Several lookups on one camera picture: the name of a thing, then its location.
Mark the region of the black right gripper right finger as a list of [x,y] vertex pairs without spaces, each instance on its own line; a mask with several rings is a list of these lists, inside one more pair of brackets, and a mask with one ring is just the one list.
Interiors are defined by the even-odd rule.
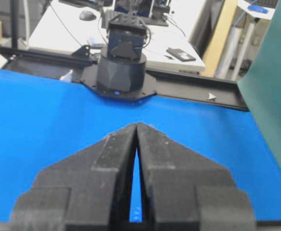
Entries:
[[224,166],[137,125],[143,202],[155,231],[254,231],[248,195]]

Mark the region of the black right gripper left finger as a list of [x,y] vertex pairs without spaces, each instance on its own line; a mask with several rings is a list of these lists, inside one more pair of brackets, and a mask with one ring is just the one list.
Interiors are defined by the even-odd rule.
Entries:
[[136,124],[56,162],[13,208],[13,231],[108,231],[128,221]]

